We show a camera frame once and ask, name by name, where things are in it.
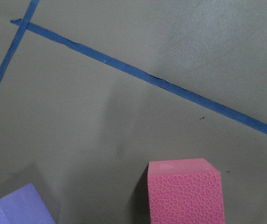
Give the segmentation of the pink foam block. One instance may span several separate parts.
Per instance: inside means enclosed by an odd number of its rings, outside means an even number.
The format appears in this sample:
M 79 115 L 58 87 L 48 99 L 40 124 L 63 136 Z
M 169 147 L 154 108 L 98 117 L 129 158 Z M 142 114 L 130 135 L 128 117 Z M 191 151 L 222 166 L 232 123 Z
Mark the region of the pink foam block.
M 204 158 L 151 161 L 147 186 L 152 224 L 225 223 L 221 174 Z

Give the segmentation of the purple foam block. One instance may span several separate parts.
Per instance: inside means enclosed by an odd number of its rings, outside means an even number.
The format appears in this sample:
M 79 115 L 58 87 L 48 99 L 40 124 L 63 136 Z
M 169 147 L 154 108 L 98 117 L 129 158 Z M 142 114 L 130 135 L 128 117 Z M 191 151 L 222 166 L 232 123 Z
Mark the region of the purple foam block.
M 0 224 L 54 224 L 33 184 L 0 199 Z

